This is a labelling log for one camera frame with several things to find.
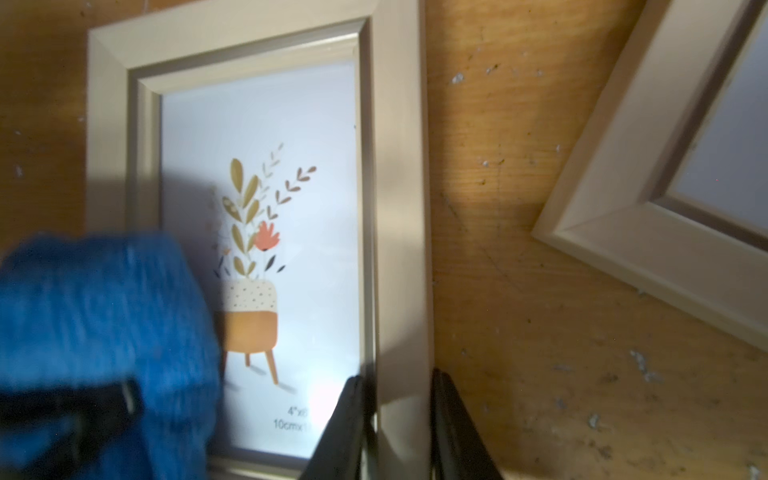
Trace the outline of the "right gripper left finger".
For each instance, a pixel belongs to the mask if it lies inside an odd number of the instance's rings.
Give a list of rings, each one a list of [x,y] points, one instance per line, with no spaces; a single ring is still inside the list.
[[[368,383],[347,379],[301,480],[355,480],[362,474],[367,431],[371,427]]]

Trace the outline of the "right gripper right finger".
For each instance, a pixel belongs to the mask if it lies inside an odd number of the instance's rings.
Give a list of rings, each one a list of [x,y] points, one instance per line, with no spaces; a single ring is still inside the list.
[[[434,369],[431,383],[435,479],[502,480],[451,376]]]

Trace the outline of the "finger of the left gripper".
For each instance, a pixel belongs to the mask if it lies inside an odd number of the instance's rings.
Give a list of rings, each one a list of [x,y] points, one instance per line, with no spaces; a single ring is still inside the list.
[[[144,412],[134,379],[83,388],[1,394],[1,437],[14,445],[46,437],[22,462],[2,462],[3,474],[77,474],[129,431]]]

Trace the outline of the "blue microfiber cloth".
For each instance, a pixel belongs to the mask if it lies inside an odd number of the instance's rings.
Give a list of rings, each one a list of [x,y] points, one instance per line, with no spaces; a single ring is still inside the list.
[[[5,479],[204,479],[221,393],[211,312],[178,244],[158,234],[37,236],[1,263],[1,394],[141,388],[134,426],[77,474]],[[1,463],[44,435],[1,437]]]

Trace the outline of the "cream picture frame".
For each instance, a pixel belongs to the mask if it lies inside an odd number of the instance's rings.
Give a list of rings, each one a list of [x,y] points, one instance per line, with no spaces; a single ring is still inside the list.
[[[86,227],[184,247],[222,351],[214,478],[291,479],[359,376],[360,479],[431,475],[419,1],[199,1],[88,35]]]
[[[676,198],[677,164],[763,1],[650,1],[534,228],[540,241],[759,348],[767,252],[734,219]]]

